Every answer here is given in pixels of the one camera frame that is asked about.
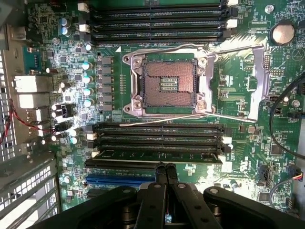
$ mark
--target black ram slot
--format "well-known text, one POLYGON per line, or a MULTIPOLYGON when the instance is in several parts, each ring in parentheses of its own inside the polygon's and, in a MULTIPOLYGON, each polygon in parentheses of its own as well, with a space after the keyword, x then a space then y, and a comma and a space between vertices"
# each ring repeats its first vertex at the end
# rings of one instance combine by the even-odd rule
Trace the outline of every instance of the black ram slot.
POLYGON ((115 144, 117 146, 119 145, 126 145, 128 144, 129 146, 132 145, 142 145, 142 146, 168 146, 168 147, 175 147, 175 146, 184 146, 184 147, 189 147, 189 146, 196 146, 196 147, 201 147, 201 146, 217 146, 219 141, 215 139, 211 139, 210 141, 201 141, 201 142, 193 142, 193 141, 175 141, 175 140, 164 140, 164 139, 119 139, 119 138, 113 138, 113 139, 104 139, 104 138, 99 138, 98 144, 100 145, 110 145, 110 144, 115 144))
POLYGON ((130 13, 149 13, 149 12, 173 12, 173 11, 201 11, 201 10, 220 10, 224 6, 220 4, 176 4, 176 5, 160 5, 160 6, 141 6, 141 7, 125 7, 125 8, 103 8, 97 9, 90 6, 92 13, 104 14, 130 14, 130 13))
POLYGON ((131 34, 131 33, 136 33, 137 35, 141 33, 168 33, 168 32, 203 32, 203 31, 209 31, 209 32, 219 32, 222 30, 222 28, 218 28, 217 25, 204 25, 201 28, 196 28, 189 26, 188 28, 186 27, 181 27, 181 28, 142 28, 142 27, 129 27, 128 29, 100 29, 96 30, 93 34, 102 34, 102 35, 114 35, 114 34, 131 34))
POLYGON ((132 146, 132 145, 102 145, 98 147, 100 151, 103 150, 124 150, 130 151, 134 153, 181 153, 181 154, 202 154, 202 153, 217 153, 223 154, 221 151, 221 146, 205 146, 201 148, 179 148, 177 145, 169 146, 169 147, 161 147, 161 146, 132 146))
POLYGON ((116 24, 116 23, 143 23, 142 21, 149 20, 163 20, 165 22, 168 22, 168 20, 181 20, 182 18, 186 19, 193 19, 194 21, 196 20, 201 20, 203 18, 215 18, 218 19, 220 17, 220 12, 209 12, 209 13, 204 13, 202 12, 200 15, 199 14, 187 14, 183 13, 181 15, 143 15, 143 16, 137 16, 137 17, 123 17, 122 15, 120 17, 95 17, 95 21, 102 21, 102 22, 107 22, 109 24, 116 24))
POLYGON ((168 132, 168 131, 159 131, 159 132, 140 132, 140 131, 127 131, 127 132, 116 132, 111 130, 100 130, 97 132, 98 134, 103 134, 103 137, 132 137, 132 136, 139 136, 139 137, 156 137, 156 136, 162 136, 162 137, 191 137, 192 140, 203 140, 207 138, 211 139, 221 139, 223 134, 221 133, 202 133, 202 132, 168 132))
POLYGON ((100 20, 95 20, 92 21, 92 23, 90 23, 90 25, 103 25, 103 26, 112 26, 112 25, 124 25, 124 24, 141 24, 141 23, 145 23, 148 24, 150 23, 150 26, 153 26, 154 23, 186 23, 186 22, 194 22, 196 24, 200 23, 200 22, 209 22, 209 21, 215 21, 215 19, 217 20, 226 20, 226 17, 195 17, 195 18, 173 18, 173 19, 143 19, 143 20, 127 20, 124 19, 122 21, 103 21, 102 19, 100 20))

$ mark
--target pcie slot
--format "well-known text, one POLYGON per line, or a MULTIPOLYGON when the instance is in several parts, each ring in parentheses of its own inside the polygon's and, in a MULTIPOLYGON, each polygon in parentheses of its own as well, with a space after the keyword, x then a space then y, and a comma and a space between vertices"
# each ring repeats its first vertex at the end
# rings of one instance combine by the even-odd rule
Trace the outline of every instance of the pcie slot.
POLYGON ((89 191, 87 192, 87 198, 92 199, 92 198, 98 197, 99 195, 102 195, 107 191, 108 190, 106 190, 106 189, 90 188, 89 191))
POLYGON ((108 176, 100 174, 89 174, 86 183, 89 185, 114 185, 138 187, 146 182, 154 182, 154 177, 130 177, 130 176, 108 176))
POLYGON ((151 170, 154 171, 156 163, 151 162, 124 162, 124 161, 105 161, 88 159, 85 161, 85 168, 102 168, 102 169, 130 169, 130 170, 151 170))
POLYGON ((224 5, 221 4, 176 4, 176 5, 160 5, 160 6, 140 6, 126 8, 103 8, 97 9, 91 6, 92 13, 103 14, 132 14, 132 13, 149 13, 149 12, 173 12, 173 11, 201 11, 201 10, 220 10, 224 5))
POLYGON ((160 161, 171 162, 171 163, 215 163, 222 164, 218 155, 222 151, 192 151, 189 153, 182 152, 181 150, 167 150, 165 152, 159 152, 158 150, 127 150, 127 149, 115 149, 115 150, 104 150, 92 159, 85 162, 86 168, 104 168, 105 162, 115 163, 130 163, 145 162, 151 163, 153 167, 160 161))

